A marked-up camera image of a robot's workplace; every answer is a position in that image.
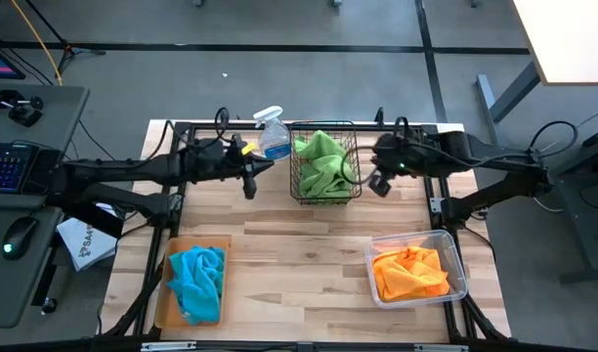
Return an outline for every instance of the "plastic bin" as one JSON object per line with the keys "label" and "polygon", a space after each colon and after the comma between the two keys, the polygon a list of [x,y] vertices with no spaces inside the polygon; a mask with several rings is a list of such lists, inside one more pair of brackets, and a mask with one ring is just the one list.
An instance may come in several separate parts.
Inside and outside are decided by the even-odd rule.
{"label": "plastic bin", "polygon": [[155,317],[153,322],[158,328],[184,328],[192,327],[180,312],[178,300],[173,289],[166,284],[173,279],[173,267],[169,261],[169,256],[181,251],[187,251],[194,246],[223,248],[225,250],[225,272],[223,273],[223,295],[221,296],[221,314],[218,322],[199,323],[196,327],[218,327],[223,320],[223,307],[225,306],[225,295],[228,291],[228,256],[230,253],[231,237],[189,237],[182,236],[171,239],[166,245],[166,255],[164,257],[164,268],[162,270],[162,281],[160,282],[160,292],[158,294],[157,304],[155,306]]}
{"label": "plastic bin", "polygon": [[[402,247],[411,245],[438,250],[442,270],[448,273],[447,280],[450,286],[449,291],[447,294],[438,297],[412,298],[396,302],[383,302],[379,297],[379,293],[377,293],[372,261],[377,255],[383,252],[400,250]],[[373,300],[379,307],[384,309],[409,308],[431,303],[454,301],[464,298],[466,293],[468,293],[466,276],[464,275],[457,249],[455,248],[455,242],[451,235],[444,230],[373,238],[366,250],[365,259]]]}

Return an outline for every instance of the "backlit keyboard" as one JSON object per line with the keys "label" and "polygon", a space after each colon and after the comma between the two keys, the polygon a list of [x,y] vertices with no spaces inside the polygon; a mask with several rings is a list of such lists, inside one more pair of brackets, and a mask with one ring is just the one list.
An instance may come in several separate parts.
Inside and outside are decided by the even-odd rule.
{"label": "backlit keyboard", "polygon": [[18,194],[38,148],[0,143],[0,193]]}

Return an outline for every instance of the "wire basket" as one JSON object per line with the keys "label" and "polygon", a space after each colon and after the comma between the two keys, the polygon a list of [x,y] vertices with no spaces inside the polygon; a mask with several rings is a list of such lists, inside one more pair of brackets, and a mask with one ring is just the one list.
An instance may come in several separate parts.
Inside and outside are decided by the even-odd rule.
{"label": "wire basket", "polygon": [[356,139],[356,127],[351,121],[301,121],[290,124],[290,195],[297,199],[300,204],[308,205],[334,205],[346,204],[353,198],[358,198],[362,194],[362,185],[353,185],[349,191],[350,196],[344,198],[304,198],[299,192],[299,183],[302,179],[301,165],[309,162],[306,158],[302,158],[295,151],[295,139],[303,137],[306,143],[310,142],[312,134],[316,131],[322,131],[329,135],[336,141],[347,153],[353,150],[347,156],[347,163],[351,170],[356,175],[356,179],[361,179],[360,176],[360,158],[358,157],[358,141]]}

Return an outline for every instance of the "orange cloth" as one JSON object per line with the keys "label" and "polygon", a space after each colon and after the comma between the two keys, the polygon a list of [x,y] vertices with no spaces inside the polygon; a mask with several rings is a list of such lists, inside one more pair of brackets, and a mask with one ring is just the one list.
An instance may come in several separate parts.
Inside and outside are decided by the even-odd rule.
{"label": "orange cloth", "polygon": [[435,297],[449,292],[436,249],[410,246],[384,252],[373,259],[373,274],[384,302]]}

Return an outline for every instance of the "orange tray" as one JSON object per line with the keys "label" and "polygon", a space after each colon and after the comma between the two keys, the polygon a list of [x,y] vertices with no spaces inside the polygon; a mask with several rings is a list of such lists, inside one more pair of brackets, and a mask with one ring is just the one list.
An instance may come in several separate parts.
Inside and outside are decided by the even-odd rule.
{"label": "orange tray", "polygon": [[176,239],[169,240],[166,246],[166,255],[164,257],[164,269],[162,271],[162,281],[160,282],[160,293],[158,295],[158,302],[155,306],[155,325],[161,329],[165,328],[184,328],[192,327],[184,318],[180,312],[178,306],[178,300],[175,296],[175,292],[166,284],[173,279],[173,267],[169,261],[169,256],[182,251],[187,251],[198,245],[201,247],[215,247],[225,250],[225,272],[223,275],[223,294],[221,295],[221,312],[219,314],[218,322],[202,322],[197,324],[197,327],[218,327],[221,325],[223,320],[223,306],[225,295],[227,291],[228,281],[228,254],[230,252],[231,237],[190,237],[183,236]]}

